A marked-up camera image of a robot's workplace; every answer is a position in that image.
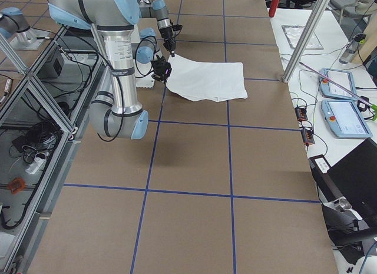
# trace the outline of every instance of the label on robot arm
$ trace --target label on robot arm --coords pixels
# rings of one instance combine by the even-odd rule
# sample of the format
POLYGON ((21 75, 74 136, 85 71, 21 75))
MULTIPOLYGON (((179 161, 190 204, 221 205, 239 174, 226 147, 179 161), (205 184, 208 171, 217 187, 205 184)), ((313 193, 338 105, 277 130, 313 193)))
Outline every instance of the label on robot arm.
POLYGON ((317 158, 315 159, 315 162, 317 163, 318 167, 320 168, 323 174, 327 173, 328 170, 330 169, 329 165, 326 163, 325 159, 323 158, 317 158))
POLYGON ((132 44, 130 40, 105 40, 105 48, 107 58, 112 61, 124 61, 132 59, 132 44))

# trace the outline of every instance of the white label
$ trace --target white label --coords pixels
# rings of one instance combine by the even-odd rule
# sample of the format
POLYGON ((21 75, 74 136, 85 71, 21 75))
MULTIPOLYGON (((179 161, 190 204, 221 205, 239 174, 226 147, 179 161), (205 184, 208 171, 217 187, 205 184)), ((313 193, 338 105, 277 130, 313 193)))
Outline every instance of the white label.
POLYGON ((317 158, 315 159, 315 162, 317 163, 318 167, 320 168, 321 172, 323 174, 327 173, 330 167, 326 163, 325 159, 323 158, 317 158))
MULTIPOLYGON (((342 87, 345 87, 349 91, 351 91, 351 85, 350 85, 350 82, 349 82, 348 73, 339 72, 339 71, 329 71, 328 77, 331 80, 333 80, 334 82, 336 82, 337 84, 340 84, 342 87)), ((330 92, 332 94, 336 94, 336 95, 351 97, 351 95, 349 93, 347 93, 343 89, 339 88, 338 86, 332 84, 331 82, 330 82, 330 92)))
POLYGON ((105 40, 107 58, 112 61, 132 59, 132 45, 130 40, 105 40))
POLYGON ((329 102, 340 130, 344 134, 366 134, 359 115, 349 102, 329 102))

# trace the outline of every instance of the blue cable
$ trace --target blue cable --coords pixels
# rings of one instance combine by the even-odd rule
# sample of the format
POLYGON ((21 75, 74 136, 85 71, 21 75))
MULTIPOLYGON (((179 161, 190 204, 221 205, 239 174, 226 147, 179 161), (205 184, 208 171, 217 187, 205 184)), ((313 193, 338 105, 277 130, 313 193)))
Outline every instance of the blue cable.
POLYGON ((370 252, 372 251, 373 247, 377 246, 377 242, 375 242, 371 248, 368 250, 368 252, 366 253, 365 255, 365 258, 364 258, 364 261, 363 261, 363 264, 361 264, 361 268, 360 268, 360 271, 359 271, 359 274, 361 274, 363 272, 363 269, 364 269, 364 266, 365 266, 365 262, 370 254, 370 252))

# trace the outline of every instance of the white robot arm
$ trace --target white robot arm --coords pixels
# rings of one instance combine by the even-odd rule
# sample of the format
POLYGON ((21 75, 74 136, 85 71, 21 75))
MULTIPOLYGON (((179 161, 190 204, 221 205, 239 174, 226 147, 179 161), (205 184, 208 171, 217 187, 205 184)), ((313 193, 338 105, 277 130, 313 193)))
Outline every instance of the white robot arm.
MULTIPOLYGON (((100 89, 90 107, 90 121, 97 133, 105 137, 139 139, 145 135, 148 112, 137 100, 131 33, 141 17, 155 17, 164 46, 174 56, 173 31, 179 30, 168 18, 163 0, 49 0, 51 18, 57 23, 80 29, 96 28, 105 45, 110 68, 103 75, 100 89)), ((145 49, 155 50, 153 40, 145 49)), ((169 65, 164 58, 166 68, 169 65)), ((161 77, 166 80, 170 72, 161 77)))

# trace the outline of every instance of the bottle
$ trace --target bottle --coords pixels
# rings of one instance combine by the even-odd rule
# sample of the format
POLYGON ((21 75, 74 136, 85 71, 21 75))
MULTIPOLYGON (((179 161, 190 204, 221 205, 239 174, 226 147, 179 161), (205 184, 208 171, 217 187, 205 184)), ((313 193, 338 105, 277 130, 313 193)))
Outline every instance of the bottle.
POLYGON ((353 39, 348 43, 347 48, 340 57, 339 62, 342 64, 347 64, 356 55, 360 44, 365 42, 366 34, 360 33, 356 34, 353 39))

